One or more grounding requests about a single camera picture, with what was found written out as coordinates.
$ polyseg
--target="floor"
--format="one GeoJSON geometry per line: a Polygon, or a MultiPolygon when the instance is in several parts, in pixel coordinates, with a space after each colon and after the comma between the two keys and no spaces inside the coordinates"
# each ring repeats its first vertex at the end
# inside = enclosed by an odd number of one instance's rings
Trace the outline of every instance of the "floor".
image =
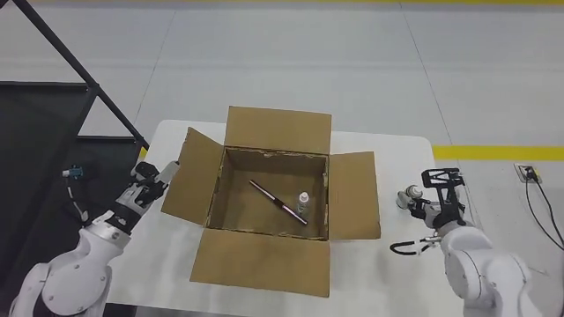
{"type": "MultiPolygon", "coordinates": [[[[164,119],[224,122],[240,105],[330,113],[335,130],[432,144],[564,144],[564,6],[32,4],[149,141],[164,119]]],[[[0,22],[0,79],[79,81],[17,8],[0,22]]],[[[81,132],[128,135],[101,103],[81,132]]],[[[564,165],[533,163],[563,223],[564,165]]],[[[558,315],[562,252],[535,224],[513,162],[437,165],[462,169],[474,220],[527,262],[533,301],[558,315]]],[[[531,200],[549,226],[535,188],[531,200]]]]}

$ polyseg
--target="power outlet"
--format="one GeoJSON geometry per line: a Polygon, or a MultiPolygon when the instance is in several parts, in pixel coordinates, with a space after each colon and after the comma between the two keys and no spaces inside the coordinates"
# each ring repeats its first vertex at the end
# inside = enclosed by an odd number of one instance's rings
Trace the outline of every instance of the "power outlet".
{"type": "Polygon", "coordinates": [[[532,171],[535,172],[535,174],[537,175],[538,183],[541,184],[543,182],[543,180],[540,178],[540,173],[538,172],[538,169],[536,167],[534,167],[532,164],[515,163],[513,166],[515,167],[515,170],[517,172],[517,176],[519,177],[519,180],[522,183],[527,182],[527,168],[529,168],[529,167],[531,167],[532,171]]]}

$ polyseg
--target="cardboard box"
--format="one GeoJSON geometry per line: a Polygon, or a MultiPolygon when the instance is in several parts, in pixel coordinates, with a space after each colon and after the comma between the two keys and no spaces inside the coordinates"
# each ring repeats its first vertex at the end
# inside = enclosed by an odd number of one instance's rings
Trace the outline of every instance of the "cardboard box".
{"type": "Polygon", "coordinates": [[[380,238],[373,152],[329,155],[331,116],[230,107],[225,145],[190,128],[162,211],[204,226],[190,281],[329,297],[329,240],[380,238]],[[295,209],[301,224],[249,184],[295,209]]]}

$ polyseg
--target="plastic bottle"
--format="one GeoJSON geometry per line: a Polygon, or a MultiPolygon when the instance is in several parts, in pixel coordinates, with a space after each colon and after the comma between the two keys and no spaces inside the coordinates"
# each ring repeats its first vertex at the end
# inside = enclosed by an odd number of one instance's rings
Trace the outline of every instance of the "plastic bottle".
{"type": "Polygon", "coordinates": [[[296,211],[300,216],[305,216],[308,211],[309,195],[307,192],[302,192],[298,197],[298,208],[296,211]]]}

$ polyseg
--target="box flap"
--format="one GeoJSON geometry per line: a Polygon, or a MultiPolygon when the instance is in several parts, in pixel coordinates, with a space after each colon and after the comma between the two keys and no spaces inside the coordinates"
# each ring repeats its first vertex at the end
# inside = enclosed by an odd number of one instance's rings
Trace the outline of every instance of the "box flap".
{"type": "Polygon", "coordinates": [[[226,146],[329,154],[331,115],[229,107],[226,146]]]}
{"type": "Polygon", "coordinates": [[[178,158],[180,169],[170,183],[161,211],[203,225],[222,155],[221,144],[189,128],[178,158]]]}
{"type": "Polygon", "coordinates": [[[329,241],[204,229],[190,281],[329,297],[329,241]]]}
{"type": "Polygon", "coordinates": [[[373,152],[329,156],[329,239],[380,238],[373,152]]]}

